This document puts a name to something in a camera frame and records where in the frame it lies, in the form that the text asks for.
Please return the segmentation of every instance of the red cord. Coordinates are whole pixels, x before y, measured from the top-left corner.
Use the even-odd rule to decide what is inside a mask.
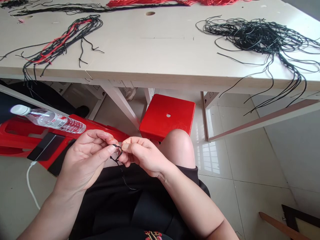
[[[191,6],[194,3],[200,2],[202,5],[231,5],[239,0],[111,0],[106,5],[108,7],[120,7],[120,6],[128,6],[133,4],[162,4],[166,2],[177,2],[183,3],[185,5]]]
[[[31,61],[31,60],[28,60],[28,59],[26,59],[26,60],[28,60],[29,62],[33,62],[33,63],[39,63],[39,62],[46,61],[46,62],[48,62],[49,64],[51,64],[51,62],[48,60],[48,57],[50,57],[58,48],[60,48],[60,47],[70,38],[70,34],[71,34],[72,31],[76,28],[77,25],[85,24],[85,23],[87,23],[87,22],[92,22],[92,20],[91,20],[91,19],[88,19],[88,20],[86,20],[86,21],[73,24],[73,25],[71,26],[70,30],[69,30],[66,34],[64,34],[64,35],[62,35],[61,37],[58,37],[58,38],[54,39],[52,42],[48,43],[48,44],[42,49],[42,51],[40,52],[41,58],[40,58],[39,60],[37,60],[37,61]],[[61,39],[61,38],[64,38],[64,37],[65,37],[65,39],[64,39],[58,46],[56,46],[51,52],[49,52],[49,53],[46,54],[46,55],[43,55],[43,54],[42,54],[42,52],[45,51],[45,49],[46,49],[48,46],[50,46],[51,44],[53,44],[53,43],[56,42],[57,40],[59,40],[59,39]]]

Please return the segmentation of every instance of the white table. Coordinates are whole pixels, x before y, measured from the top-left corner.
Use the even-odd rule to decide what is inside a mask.
[[[146,13],[149,11],[155,14],[147,16]],[[67,16],[65,13],[38,13],[26,19],[24,24],[17,24],[17,19],[10,17],[6,12],[7,10],[0,9],[2,23],[0,30],[2,33],[8,33],[0,38],[0,55],[21,46],[48,42],[60,36],[75,19],[89,15],[86,13],[73,16]],[[145,88],[148,103],[152,99],[155,88],[206,91],[204,107],[209,141],[320,109],[318,103],[320,73],[310,74],[301,71],[308,80],[307,91],[301,96],[305,99],[304,101],[260,118],[258,121],[213,136],[210,132],[209,113],[219,93],[233,86],[240,78],[264,68],[243,65],[216,53],[220,52],[243,62],[263,63],[266,58],[254,52],[221,50],[214,44],[218,36],[206,35],[196,29],[196,22],[217,15],[222,15],[222,19],[265,18],[267,21],[287,25],[312,39],[319,37],[318,31],[314,31],[314,29],[320,29],[318,21],[280,0],[239,1],[230,6],[194,4],[191,7],[102,13],[103,26],[86,38],[95,47],[99,46],[105,54],[91,51],[89,44],[84,43],[86,49],[82,59],[88,65],[81,64],[79,68],[78,58],[81,50],[78,42],[68,49],[67,55],[56,59],[46,70],[42,80],[100,85],[137,128],[140,125],[139,120],[121,94],[119,87]],[[235,49],[230,42],[222,39],[220,44],[223,47]],[[320,62],[319,55],[298,52],[293,56]],[[12,54],[0,62],[0,77],[21,78],[24,63],[25,60]],[[44,65],[38,66],[37,74],[41,73],[43,67]],[[275,84],[264,94],[275,96],[291,81],[292,73],[282,66],[277,58],[270,67],[270,71],[274,76]],[[228,92],[256,94],[270,86],[270,76],[263,73],[243,79]],[[303,87],[304,84],[300,84],[290,96],[300,94]]]

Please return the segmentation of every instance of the black shorts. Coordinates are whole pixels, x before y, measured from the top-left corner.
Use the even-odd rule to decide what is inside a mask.
[[[198,178],[197,167],[177,167],[210,196],[208,188]],[[150,177],[136,164],[102,170],[86,191],[70,240],[120,226],[159,231],[172,239],[195,239],[160,180]]]

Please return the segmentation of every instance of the tile floor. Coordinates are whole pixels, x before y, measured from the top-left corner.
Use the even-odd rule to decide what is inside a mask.
[[[157,93],[195,102],[196,111],[191,132],[199,179],[208,187],[213,201],[221,209],[240,239],[289,239],[262,221],[259,211],[282,221],[281,204],[297,208],[268,136],[263,128],[217,142],[206,141],[206,130],[200,92],[157,90]],[[258,118],[248,95],[225,94],[213,107],[215,134],[222,133]],[[146,109],[143,89],[129,102],[142,119]],[[95,121],[139,136],[133,124],[114,102],[106,97]],[[15,239],[37,213],[28,191],[25,159],[0,158],[0,239]],[[36,164],[30,182],[41,205],[53,189],[55,178]]]

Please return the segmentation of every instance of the wall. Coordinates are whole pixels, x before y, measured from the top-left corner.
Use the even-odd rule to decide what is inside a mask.
[[[320,1],[319,0],[283,0],[286,3],[300,9],[309,16],[320,20]]]
[[[254,104],[269,99],[255,96]],[[259,116],[286,107],[284,98],[259,108]],[[300,210],[320,218],[320,111],[265,127],[272,147]]]

